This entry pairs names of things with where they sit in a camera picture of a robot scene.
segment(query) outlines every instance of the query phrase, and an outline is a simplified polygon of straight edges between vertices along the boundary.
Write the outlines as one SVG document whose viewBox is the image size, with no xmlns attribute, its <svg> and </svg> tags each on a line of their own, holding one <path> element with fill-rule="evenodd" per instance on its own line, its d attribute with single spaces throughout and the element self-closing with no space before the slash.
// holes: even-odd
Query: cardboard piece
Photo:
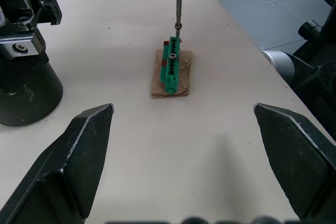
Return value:
<svg viewBox="0 0 336 224">
<path fill-rule="evenodd" d="M 178 90 L 174 94 L 168 94 L 164 90 L 164 83 L 160 81 L 161 62 L 163 49 L 157 49 L 155 54 L 154 73 L 152 79 L 152 98 L 172 98 L 189 95 L 190 68 L 193 58 L 192 51 L 180 50 L 180 70 Z"/>
</svg>

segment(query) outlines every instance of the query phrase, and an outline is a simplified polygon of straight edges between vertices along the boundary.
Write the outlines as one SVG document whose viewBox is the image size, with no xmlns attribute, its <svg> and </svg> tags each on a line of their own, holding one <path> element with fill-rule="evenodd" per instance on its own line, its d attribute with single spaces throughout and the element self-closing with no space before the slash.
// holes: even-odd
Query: floor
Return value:
<svg viewBox="0 0 336 224">
<path fill-rule="evenodd" d="M 324 0 L 218 0 L 263 50 L 293 53 L 304 40 L 299 27 L 308 20 L 323 25 L 331 7 Z"/>
</svg>

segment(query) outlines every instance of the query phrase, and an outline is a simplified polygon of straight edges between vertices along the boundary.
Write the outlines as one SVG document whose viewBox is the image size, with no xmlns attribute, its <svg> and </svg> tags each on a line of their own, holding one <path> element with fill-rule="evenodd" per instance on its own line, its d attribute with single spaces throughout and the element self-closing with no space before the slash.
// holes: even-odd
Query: metal bolt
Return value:
<svg viewBox="0 0 336 224">
<path fill-rule="evenodd" d="M 22 45 L 22 44 L 14 44 L 13 45 L 13 50 L 19 54 L 26 54 L 28 53 L 28 49 L 26 46 Z"/>
</svg>

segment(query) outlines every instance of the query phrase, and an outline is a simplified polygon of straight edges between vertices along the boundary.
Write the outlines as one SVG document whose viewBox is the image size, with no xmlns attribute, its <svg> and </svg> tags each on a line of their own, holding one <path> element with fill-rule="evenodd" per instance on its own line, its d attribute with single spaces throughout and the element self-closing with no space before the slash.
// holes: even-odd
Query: green connector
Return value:
<svg viewBox="0 0 336 224">
<path fill-rule="evenodd" d="M 180 38 L 170 37 L 169 41 L 163 44 L 162 66 L 160 81 L 164 82 L 167 93 L 176 93 L 178 88 Z"/>
</svg>

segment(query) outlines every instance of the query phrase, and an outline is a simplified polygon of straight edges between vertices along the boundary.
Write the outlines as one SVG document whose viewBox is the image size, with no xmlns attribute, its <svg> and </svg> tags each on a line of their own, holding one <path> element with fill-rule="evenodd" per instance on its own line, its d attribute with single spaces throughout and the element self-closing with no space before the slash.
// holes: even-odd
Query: white table surface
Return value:
<svg viewBox="0 0 336 224">
<path fill-rule="evenodd" d="M 75 115 L 112 102 L 86 223 L 297 218 L 269 166 L 253 105 L 284 107 L 321 126 L 217 0 L 183 0 L 181 47 L 195 54 L 191 91 L 162 100 L 150 96 L 153 63 L 175 34 L 175 0 L 58 3 L 61 24 L 39 28 L 63 99 L 38 124 L 0 127 L 0 207 Z"/>
</svg>

